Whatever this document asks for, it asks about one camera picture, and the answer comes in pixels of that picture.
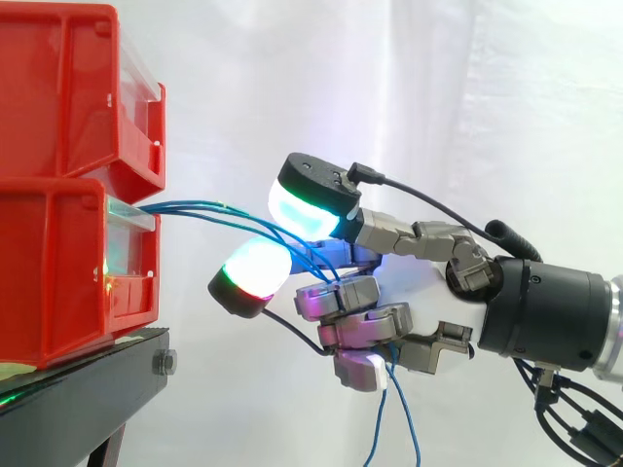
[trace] stacked storage bin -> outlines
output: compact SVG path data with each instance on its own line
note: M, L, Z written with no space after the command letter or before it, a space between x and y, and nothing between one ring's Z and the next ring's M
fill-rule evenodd
M158 318L165 89L106 5L0 2L0 364Z

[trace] blue wire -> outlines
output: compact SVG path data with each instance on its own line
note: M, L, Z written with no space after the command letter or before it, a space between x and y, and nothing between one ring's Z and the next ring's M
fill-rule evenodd
M391 370L393 371L396 368L396 363L398 362L398 350L393 343L389 346L389 350L391 351ZM379 443L379 434L381 433L381 418L383 418L383 409L385 408L386 399L387 389L384 389L383 396L381 397L381 403L379 404L379 412L377 414L377 424L374 429L374 440L372 442L372 448L370 449L370 454L368 454L368 458L363 463L363 467L368 467L370 465L370 462L372 462L374 454L377 453L377 444Z
M213 222L215 224L221 224L223 226L228 226L228 227L233 227L235 229L241 229L243 231L247 231L247 232L251 232L253 234L258 234L264 238L267 238L269 240L274 241L275 243L284 246L285 248L287 248L290 252L294 252L296 254L299 254L300 256L302 256L303 258L305 258L306 260L308 260L309 258L307 258L305 255L303 255L300 251L296 250L295 248L292 248L290 245L288 245L286 242L284 241L279 241L277 238L268 235L265 232L259 231L257 229L253 229L252 227L247 227L247 226L243 226L241 224L236 224L233 222L228 222L228 221L223 221L221 219L216 219L214 217L210 217L210 216L205 216L203 214L197 214L195 212L186 212L186 211L176 211L176 210L170 210L170 211L166 211L164 212L164 214L169 214L169 215L173 215L173 216L183 216L183 217L194 217L197 219L203 219L205 221L208 222ZM331 281L329 279L326 278L326 276L324 276L324 274L322 274L322 276L317 275L315 270L310 270L311 274L313 274L316 278L320 279L320 280L324 280L327 283L331 283Z
M141 206L141 209L147 212L155 212L156 209L160 210L162 208L205 210L205 211L211 211L211 212L218 212L220 214L231 215L231 216L240 217L243 219L248 219L248 220L257 222L258 224L266 227L267 229L271 231L277 230L277 231L283 232L284 234L294 238L296 241L301 243L308 251L310 251L314 256L320 259L327 266L327 268L331 270L331 273L335 277L335 280L337 280L338 282L341 280L340 275L338 274L336 269L333 267L331 262L327 260L322 254L315 251L306 241L296 236L295 234L291 233L290 231L284 229L282 226L279 226L277 224L273 224L272 222L266 221L264 219L260 219L255 216L252 216L241 209L237 209L235 207L229 206L222 202L201 201L201 200L166 201L166 202L159 202L156 204L149 204L146 206Z
M176 207L176 206L169 206L169 207L156 207L153 208L151 206L149 206L148 209L144 209L146 212L152 213L152 214L174 214L174 213L182 213L182 212L187 212L185 210L183 210L182 208ZM217 212L220 214L230 214L230 215L234 215L230 212L221 210L221 209L203 209L203 210L208 210L210 212ZM226 226L230 226L230 227L235 227L238 229L241 229L242 227L245 227L245 229L243 230L248 230L248 229L252 229L252 228L248 228L247 226L242 226L241 224L235 224L235 223L228 223L227 221L221 221L218 219L215 219L213 217L209 217L209 216L203 216L202 219L210 221L210 222L215 222L217 224L223 224ZM288 249L288 251L290 251L291 256L300 264L303 266L303 268L305 268L307 271L309 271L314 277L323 280L327 283L331 283L331 281L326 277L326 275L324 275L324 272L322 272L322 269L320 269L316 264L314 264L312 262L312 260L310 260L310 258L308 258L307 256L305 256L303 253L301 253L299 250L297 250L296 248L293 248L291 245L287 244L284 240L283 237L281 235L279 235L278 232L276 232L271 226L266 226L268 230L270 230L277 238L279 241L276 241L274 238L270 237L270 236L266 236L266 238L269 238L273 241L276 241L276 243L284 246L285 248ZM249 232L254 232L255 234L260 232L257 231L255 229L252 229Z
M400 402L402 402L402 408L405 410L405 415L407 416L407 421L409 422L409 431L411 431L411 439L413 441L413 446L416 449L416 455L418 459L416 461L416 467L421 466L421 454L420 454L420 445L418 444L418 436L416 435L416 429L413 426L413 419L411 418L411 412L409 411L409 405L407 404L407 399L405 398L402 389L400 388L400 384L398 383L398 379L396 375L393 373L393 369L391 369L387 364L385 364L385 368L389 373L389 377L393 381L394 386L396 386L396 390L398 391L398 395L400 396Z
M300 238L300 237L296 236L295 234L293 234L292 232L284 229L282 226L279 226L277 224L273 224L272 222L266 221L264 219L260 219L258 217L252 216L252 215L247 214L246 212L242 211L241 209L230 207L230 206L227 206L227 205L222 204L222 203L215 203L215 202L212 202L212 201L193 201L194 205L191 205L191 206L187 207L187 206L182 204L182 201L172 201L172 202L175 203L175 206L169 206L169 207L175 207L177 209L189 209L189 210L202 210L202 211L210 211L210 212L219 212L221 214L227 214L227 215L230 215L230 216L240 217L242 219L248 219L250 221L257 222L258 224L266 227L267 229L269 229L271 231L272 230L281 231L284 234L289 235L290 237L294 238L296 241L301 243L308 251L310 251L314 256L316 256L318 259L320 259L327 266L327 268L329 268L331 270L331 272L333 273L333 275L335 277L335 280L337 280L338 282L341 280L340 275L335 270L335 268L333 267L333 265L331 264L331 262L329 260L327 260L322 254L320 254L317 251L315 251L312 248L312 246L309 245L302 238ZM227 211L223 211L222 209L217 209L217 208L209 208L209 207L205 207L205 206L202 205L202 204L207 204L207 203L214 204L216 206L220 206L221 208L227 209Z

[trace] green led light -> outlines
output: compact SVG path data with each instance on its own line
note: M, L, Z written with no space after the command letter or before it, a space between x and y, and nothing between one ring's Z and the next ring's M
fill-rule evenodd
M19 392L17 394L14 394L13 396L0 399L0 407L6 406L7 404L12 403L13 401L15 401L15 399L17 399L18 397L21 397L22 395L23 395L23 392Z
M338 216L295 197L277 180L269 193L269 210L280 226L308 241L328 238L340 222Z

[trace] white fabric background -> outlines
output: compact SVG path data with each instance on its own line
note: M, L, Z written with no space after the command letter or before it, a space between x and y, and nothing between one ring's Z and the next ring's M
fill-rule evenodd
M506 220L546 261L621 272L623 17L617 1L118 0L167 86L167 189L268 216L282 161L353 161ZM442 216L390 188L365 203ZM206 284L246 235L164 220L161 319L179 353L169 387L128 424L121 467L358 466L380 396L273 322L229 316ZM296 316L298 277L273 310ZM567 466L541 434L510 361L477 358L402 381L424 466ZM620 388L582 375L615 403ZM569 413L572 421L579 418ZM415 465L390 392L373 465Z

